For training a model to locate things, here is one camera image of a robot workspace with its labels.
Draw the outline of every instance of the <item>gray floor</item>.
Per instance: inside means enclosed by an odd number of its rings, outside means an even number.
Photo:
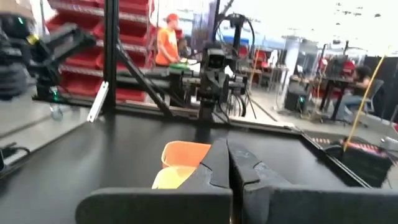
[[[320,124],[313,123],[311,121],[300,119],[296,116],[286,116],[278,113],[282,109],[282,99],[277,99],[274,92],[267,92],[264,89],[253,88],[252,89],[252,100],[258,105],[256,111],[261,110],[266,112],[272,119],[277,121],[293,123],[302,130],[308,131],[321,131],[324,133],[335,133],[349,135],[352,126],[343,126],[342,124]],[[365,128],[363,126],[358,126],[354,135],[366,139],[372,144],[380,145],[380,139],[386,135],[389,130],[377,130],[373,129],[372,126]],[[391,169],[389,173],[388,181],[384,184],[386,189],[393,188],[398,189],[398,166]]]

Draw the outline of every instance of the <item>black tabletop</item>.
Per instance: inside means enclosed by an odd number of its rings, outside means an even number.
[[[116,116],[84,124],[34,154],[0,180],[3,224],[74,223],[78,202],[103,187],[151,187],[164,146],[175,140],[241,139],[260,160],[293,184],[345,187],[295,139],[189,124]]]

